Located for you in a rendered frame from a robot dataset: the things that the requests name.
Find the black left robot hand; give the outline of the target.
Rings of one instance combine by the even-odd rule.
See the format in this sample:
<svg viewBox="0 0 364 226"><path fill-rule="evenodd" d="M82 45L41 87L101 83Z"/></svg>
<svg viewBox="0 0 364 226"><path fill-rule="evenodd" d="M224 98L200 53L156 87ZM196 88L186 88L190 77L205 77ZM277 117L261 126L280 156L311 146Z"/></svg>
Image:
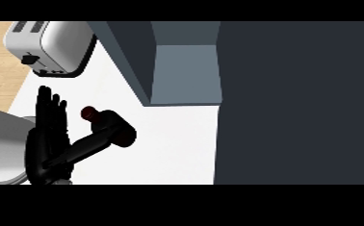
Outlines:
<svg viewBox="0 0 364 226"><path fill-rule="evenodd" d="M51 185L72 177L75 164L112 145L115 128L107 128L70 143L67 101L41 86L36 103L36 127L26 142L26 174L33 185Z"/></svg>

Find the dark wine bottle red cap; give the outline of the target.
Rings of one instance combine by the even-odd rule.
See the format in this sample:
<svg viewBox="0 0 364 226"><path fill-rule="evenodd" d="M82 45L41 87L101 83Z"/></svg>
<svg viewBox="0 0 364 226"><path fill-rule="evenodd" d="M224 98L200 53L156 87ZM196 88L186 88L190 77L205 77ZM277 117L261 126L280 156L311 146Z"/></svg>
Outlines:
<svg viewBox="0 0 364 226"><path fill-rule="evenodd" d="M112 110L98 111L95 107L86 106L82 109L82 118L91 122L91 130L98 131L115 128L112 134L112 143L120 147L131 147L137 140L137 130Z"/></svg>

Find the grey open cabinet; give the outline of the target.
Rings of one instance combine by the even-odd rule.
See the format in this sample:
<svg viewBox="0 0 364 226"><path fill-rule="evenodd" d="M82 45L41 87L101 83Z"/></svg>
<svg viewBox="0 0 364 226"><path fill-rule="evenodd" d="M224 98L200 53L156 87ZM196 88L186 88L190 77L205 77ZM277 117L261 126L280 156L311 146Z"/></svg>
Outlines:
<svg viewBox="0 0 364 226"><path fill-rule="evenodd" d="M218 21L92 21L89 25L144 106L223 102Z"/></svg>

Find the dark grey cabinet door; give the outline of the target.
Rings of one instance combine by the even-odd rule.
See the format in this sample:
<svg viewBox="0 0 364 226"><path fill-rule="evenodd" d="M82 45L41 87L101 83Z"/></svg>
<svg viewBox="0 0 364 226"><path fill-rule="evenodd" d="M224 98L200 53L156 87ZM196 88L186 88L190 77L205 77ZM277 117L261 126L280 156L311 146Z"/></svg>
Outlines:
<svg viewBox="0 0 364 226"><path fill-rule="evenodd" d="M220 184L364 184L364 22L225 22Z"/></svg>

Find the pale grey rounded object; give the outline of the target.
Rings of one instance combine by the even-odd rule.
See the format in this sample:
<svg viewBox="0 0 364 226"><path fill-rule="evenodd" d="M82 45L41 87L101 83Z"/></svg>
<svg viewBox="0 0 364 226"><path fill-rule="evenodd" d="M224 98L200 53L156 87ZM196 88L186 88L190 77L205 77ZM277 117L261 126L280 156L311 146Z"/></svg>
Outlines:
<svg viewBox="0 0 364 226"><path fill-rule="evenodd" d="M0 185L27 181L24 150L35 118L23 118L0 111Z"/></svg>

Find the silver toaster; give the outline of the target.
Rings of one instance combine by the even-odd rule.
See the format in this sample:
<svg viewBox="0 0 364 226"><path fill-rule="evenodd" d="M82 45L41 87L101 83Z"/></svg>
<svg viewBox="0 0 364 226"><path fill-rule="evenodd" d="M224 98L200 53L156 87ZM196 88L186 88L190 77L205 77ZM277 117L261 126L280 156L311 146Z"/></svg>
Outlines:
<svg viewBox="0 0 364 226"><path fill-rule="evenodd" d="M4 43L36 75L75 78L88 66L97 35L86 21L15 21Z"/></svg>

